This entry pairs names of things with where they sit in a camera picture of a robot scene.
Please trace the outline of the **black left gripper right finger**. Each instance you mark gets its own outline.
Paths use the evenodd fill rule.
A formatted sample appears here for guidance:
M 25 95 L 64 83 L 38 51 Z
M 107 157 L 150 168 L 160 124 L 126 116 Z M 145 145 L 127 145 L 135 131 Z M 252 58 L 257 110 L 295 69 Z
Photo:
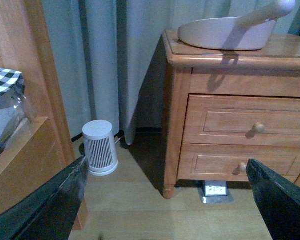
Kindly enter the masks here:
M 246 173 L 272 239 L 300 240 L 300 187 L 253 158 Z

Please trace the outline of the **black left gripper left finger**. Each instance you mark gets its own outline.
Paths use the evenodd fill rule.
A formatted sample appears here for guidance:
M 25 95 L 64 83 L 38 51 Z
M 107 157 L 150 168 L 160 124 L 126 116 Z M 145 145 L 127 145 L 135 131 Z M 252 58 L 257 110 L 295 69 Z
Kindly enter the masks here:
M 67 240 L 85 194 L 89 163 L 81 156 L 0 215 L 0 240 Z

